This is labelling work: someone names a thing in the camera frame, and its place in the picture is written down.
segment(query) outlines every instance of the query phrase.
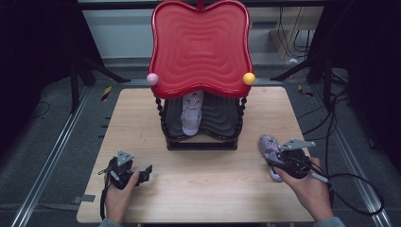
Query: wooden table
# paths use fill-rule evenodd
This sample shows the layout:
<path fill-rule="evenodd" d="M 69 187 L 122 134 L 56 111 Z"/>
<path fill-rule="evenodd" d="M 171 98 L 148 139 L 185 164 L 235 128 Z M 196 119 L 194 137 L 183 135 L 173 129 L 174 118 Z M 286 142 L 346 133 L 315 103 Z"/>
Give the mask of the wooden table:
<path fill-rule="evenodd" d="M 133 223 L 312 221 L 285 183 L 275 182 L 258 148 L 264 133 L 280 143 L 303 139 L 282 87 L 253 87 L 237 150 L 169 151 L 150 89 L 125 89 L 96 159 L 79 222 L 100 222 L 104 169 L 118 150 L 134 154 L 133 167 L 153 165 L 136 187 L 125 217 Z"/>

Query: hand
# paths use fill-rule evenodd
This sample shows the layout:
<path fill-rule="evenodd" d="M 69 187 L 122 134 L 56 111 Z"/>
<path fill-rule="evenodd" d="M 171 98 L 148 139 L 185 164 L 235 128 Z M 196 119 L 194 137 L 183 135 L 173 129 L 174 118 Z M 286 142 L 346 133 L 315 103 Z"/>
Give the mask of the hand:
<path fill-rule="evenodd" d="M 105 200 L 106 217 L 118 224 L 122 224 L 124 216 L 130 205 L 133 188 L 139 178 L 139 169 L 135 170 L 127 183 L 127 186 L 120 190 L 114 185 L 110 185 Z"/>
<path fill-rule="evenodd" d="M 320 166 L 319 159 L 309 158 L 310 162 Z M 302 179 L 289 176 L 283 169 L 275 168 L 274 171 L 295 192 L 301 205 L 316 220 L 334 217 L 331 210 L 327 185 L 309 174 Z"/>

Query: black curtain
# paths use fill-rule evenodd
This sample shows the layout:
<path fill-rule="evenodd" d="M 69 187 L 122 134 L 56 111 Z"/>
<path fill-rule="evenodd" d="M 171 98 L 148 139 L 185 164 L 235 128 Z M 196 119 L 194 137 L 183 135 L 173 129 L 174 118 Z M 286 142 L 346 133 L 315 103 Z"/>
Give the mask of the black curtain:
<path fill-rule="evenodd" d="M 54 4 L 48 0 L 0 1 L 2 156 L 29 120 L 44 86 L 69 77 L 70 65 L 77 58 L 103 65 L 82 12 Z M 87 73 L 84 79 L 94 82 L 91 68 L 82 67 Z"/>
<path fill-rule="evenodd" d="M 346 69 L 347 92 L 372 147 L 387 152 L 401 172 L 397 144 L 401 141 L 401 2 L 350 2 L 324 9 L 311 53 L 328 51 L 321 61 L 314 62 L 308 80 L 314 82 L 323 76 L 326 58 L 333 67 Z M 344 12 L 342 21 L 336 21 Z M 333 27 L 329 45 L 320 46 Z"/>

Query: gray sleeve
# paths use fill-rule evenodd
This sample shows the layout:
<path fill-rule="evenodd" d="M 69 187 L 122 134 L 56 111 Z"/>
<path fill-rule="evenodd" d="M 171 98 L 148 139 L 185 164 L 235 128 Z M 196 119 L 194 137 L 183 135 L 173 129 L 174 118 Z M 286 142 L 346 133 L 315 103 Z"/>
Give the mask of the gray sleeve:
<path fill-rule="evenodd" d="M 313 227 L 345 227 L 345 225 L 342 223 L 341 219 L 332 217 L 315 222 Z"/>
<path fill-rule="evenodd" d="M 103 221 L 100 223 L 99 227 L 122 227 L 121 225 L 115 223 L 114 221 L 105 218 Z"/>

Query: red plastic tray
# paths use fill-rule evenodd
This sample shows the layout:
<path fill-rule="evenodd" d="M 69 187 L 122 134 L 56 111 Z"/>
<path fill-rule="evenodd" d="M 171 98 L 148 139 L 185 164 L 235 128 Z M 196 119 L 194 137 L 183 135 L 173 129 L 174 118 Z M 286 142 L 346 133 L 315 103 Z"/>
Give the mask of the red plastic tray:
<path fill-rule="evenodd" d="M 206 8 L 166 1 L 152 13 L 153 54 L 149 72 L 159 81 L 151 86 L 163 99 L 206 91 L 218 96 L 247 96 L 243 82 L 253 73 L 248 51 L 249 14 L 234 0 Z"/>

